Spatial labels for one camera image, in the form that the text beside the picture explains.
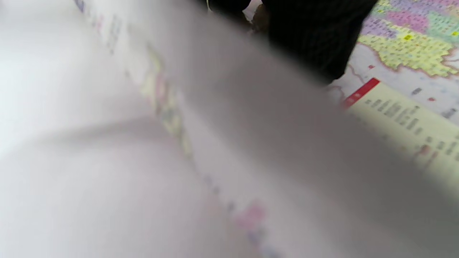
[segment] blurry paper edge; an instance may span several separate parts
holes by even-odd
[[[135,26],[127,24],[128,15],[117,12],[121,7],[117,9],[115,3],[97,6],[96,2],[77,0],[133,81],[142,91],[152,92],[147,95],[160,117],[169,119],[169,130],[181,135],[189,148],[179,102],[185,120],[194,119],[198,124],[200,119],[200,125],[206,125],[211,133],[206,137],[218,139],[220,148],[235,154],[228,157],[228,163],[249,160],[255,167],[248,168],[257,168],[231,171],[233,179],[253,174],[255,181],[245,182],[245,189],[238,189],[243,185],[232,189],[224,181],[211,182],[219,174],[228,174],[228,168],[201,172],[216,192],[225,195],[225,201],[233,198],[227,203],[229,209],[236,221],[249,223],[245,225],[249,236],[265,257],[458,256],[459,223],[450,202],[418,171],[379,147],[379,142],[349,124],[336,110],[325,107],[325,98],[305,86],[305,79],[279,59],[234,37],[235,33],[223,29],[222,23],[208,23],[193,15],[192,8],[182,1],[136,1],[132,5],[140,6],[135,10],[138,13],[135,19],[130,17],[136,20]],[[162,28],[151,26],[148,35],[140,32],[135,39],[130,37],[130,31],[141,31],[139,24],[155,24],[147,17],[162,19]],[[213,30],[212,35],[206,29]],[[148,47],[136,49],[136,44],[144,45],[143,40]],[[148,57],[150,51],[154,58]],[[170,77],[159,72],[164,64],[158,52],[170,64]],[[170,84],[142,87],[149,80],[164,78],[172,78],[179,91]],[[160,99],[168,100],[172,108],[161,107]],[[191,142],[198,140],[194,133]],[[197,166],[204,167],[201,161]],[[263,196],[262,190],[267,189],[275,195]],[[326,209],[313,205],[319,202],[338,212],[324,216]],[[316,224],[320,235],[310,230],[311,223]],[[341,229],[340,234],[330,233],[337,229]],[[266,230],[269,235],[263,237]],[[312,240],[324,239],[323,235],[328,236],[328,242],[319,245]],[[292,239],[299,243],[291,244]],[[317,253],[323,252],[324,246],[335,247],[338,252]]]

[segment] red stripe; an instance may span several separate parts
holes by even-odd
[[[343,102],[343,108],[344,109],[350,108],[352,105],[354,105],[354,103],[356,103],[361,98],[363,98],[363,96],[365,96],[370,90],[372,90],[374,87],[376,87],[376,85],[378,85],[379,82],[380,81],[378,79],[372,78],[370,81],[365,83],[364,86],[360,87],[360,89],[358,89],[356,92],[352,93],[352,95],[350,95]]]

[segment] dark fabric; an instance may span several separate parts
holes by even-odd
[[[209,0],[210,8],[241,12],[250,0]],[[269,40],[327,81],[341,77],[362,23],[377,0],[263,0]]]
[[[209,0],[212,11],[224,11],[230,14],[242,12],[250,4],[250,0]]]

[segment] colorful map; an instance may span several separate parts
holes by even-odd
[[[342,100],[376,77],[459,124],[458,48],[458,0],[380,0],[330,92]]]

